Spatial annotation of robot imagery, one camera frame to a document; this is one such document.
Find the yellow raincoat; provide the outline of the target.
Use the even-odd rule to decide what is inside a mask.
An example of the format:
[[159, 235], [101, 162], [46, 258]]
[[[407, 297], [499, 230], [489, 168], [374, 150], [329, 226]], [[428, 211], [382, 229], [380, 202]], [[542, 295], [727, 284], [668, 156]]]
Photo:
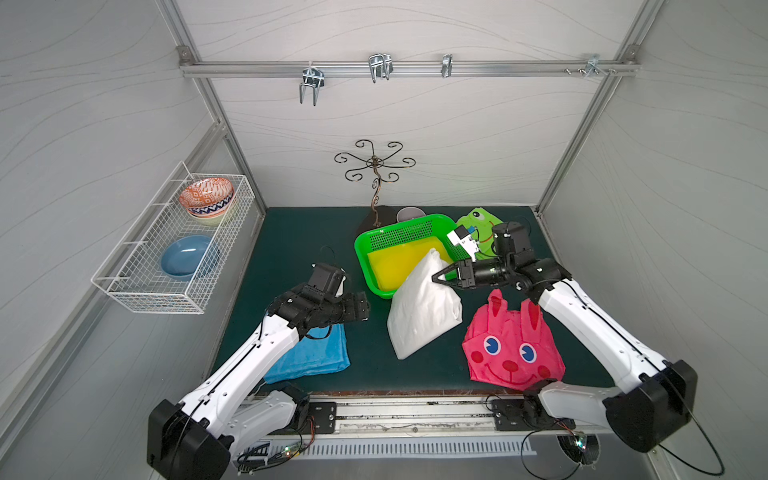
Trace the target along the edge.
[[432, 249], [438, 252], [443, 261], [451, 262], [452, 258], [436, 236], [368, 253], [377, 288], [382, 292], [396, 291]]

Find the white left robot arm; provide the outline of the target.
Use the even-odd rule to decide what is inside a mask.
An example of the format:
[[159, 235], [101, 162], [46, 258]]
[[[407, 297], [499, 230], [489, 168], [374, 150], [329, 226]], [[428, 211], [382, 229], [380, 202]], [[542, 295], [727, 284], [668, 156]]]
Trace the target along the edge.
[[363, 292], [322, 293], [300, 284], [276, 297], [261, 324], [208, 379], [177, 403], [150, 413], [147, 464], [166, 479], [219, 479], [244, 447], [286, 427], [296, 410], [288, 394], [271, 394], [236, 414], [266, 373], [314, 328], [365, 321]]

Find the white raincoat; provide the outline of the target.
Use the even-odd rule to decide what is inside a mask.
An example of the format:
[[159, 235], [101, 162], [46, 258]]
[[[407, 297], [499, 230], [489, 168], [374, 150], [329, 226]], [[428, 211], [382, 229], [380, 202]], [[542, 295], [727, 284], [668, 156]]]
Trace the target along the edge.
[[432, 280], [447, 266], [438, 251], [430, 249], [392, 297], [386, 326], [398, 360], [405, 360], [462, 323], [458, 294]]

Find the green plastic basket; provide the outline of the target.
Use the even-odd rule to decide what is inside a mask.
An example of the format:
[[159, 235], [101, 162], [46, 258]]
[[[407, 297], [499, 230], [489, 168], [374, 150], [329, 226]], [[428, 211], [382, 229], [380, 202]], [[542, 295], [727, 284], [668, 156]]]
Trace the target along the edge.
[[368, 288], [372, 293], [385, 300], [391, 299], [397, 291], [382, 292], [376, 286], [367, 254], [377, 250], [436, 236], [452, 258], [448, 264], [462, 260], [462, 256], [456, 257], [447, 240], [447, 234], [456, 227], [457, 224], [448, 216], [431, 214], [423, 218], [396, 223], [359, 235], [355, 240], [354, 249]]

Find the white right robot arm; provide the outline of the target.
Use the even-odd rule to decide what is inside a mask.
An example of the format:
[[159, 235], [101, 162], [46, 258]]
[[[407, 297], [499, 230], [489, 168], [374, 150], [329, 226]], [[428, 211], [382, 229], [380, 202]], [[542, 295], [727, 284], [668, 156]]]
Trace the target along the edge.
[[627, 446], [648, 452], [693, 421], [698, 375], [685, 361], [670, 362], [597, 306], [552, 258], [537, 258], [522, 225], [492, 229], [495, 257], [453, 263], [432, 276], [455, 289], [510, 286], [555, 317], [601, 363], [610, 388], [571, 385], [538, 376], [524, 388], [551, 418], [607, 427]]

